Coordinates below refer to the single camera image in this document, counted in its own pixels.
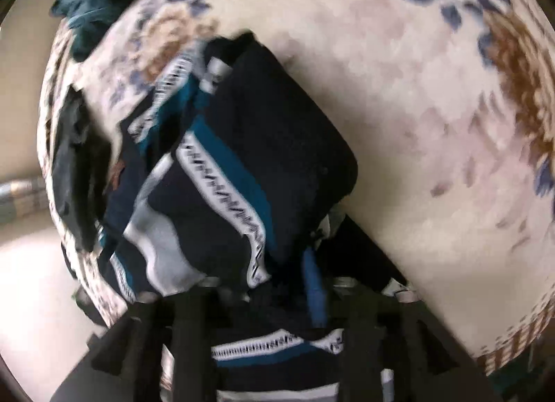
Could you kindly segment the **striped navy knit sweater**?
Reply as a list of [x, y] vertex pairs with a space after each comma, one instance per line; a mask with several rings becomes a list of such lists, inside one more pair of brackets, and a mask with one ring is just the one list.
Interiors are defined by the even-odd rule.
[[339, 210], [358, 163], [252, 33], [183, 55], [120, 125], [100, 270], [119, 296], [201, 306], [221, 401], [335, 401], [349, 305], [399, 272]]

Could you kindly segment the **folded black garment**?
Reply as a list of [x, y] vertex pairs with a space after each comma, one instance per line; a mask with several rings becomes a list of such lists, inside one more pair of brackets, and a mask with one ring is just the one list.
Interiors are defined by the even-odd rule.
[[83, 93], [70, 87], [54, 138], [52, 184], [57, 214], [79, 251], [96, 244], [110, 159], [111, 144], [93, 125]]

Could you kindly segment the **floral bed blanket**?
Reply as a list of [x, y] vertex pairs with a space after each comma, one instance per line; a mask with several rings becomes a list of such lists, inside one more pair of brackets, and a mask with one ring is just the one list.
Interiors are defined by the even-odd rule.
[[85, 62], [62, 22], [37, 125], [63, 98], [117, 125], [178, 50], [249, 29], [358, 159], [345, 207], [486, 373], [554, 315], [554, 4], [549, 0], [136, 0]]

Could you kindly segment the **left grey-blue curtain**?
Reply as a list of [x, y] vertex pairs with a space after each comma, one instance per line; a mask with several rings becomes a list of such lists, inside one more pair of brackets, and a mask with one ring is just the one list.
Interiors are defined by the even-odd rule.
[[41, 176], [15, 179], [0, 187], [0, 223], [12, 223], [48, 208], [45, 182]]

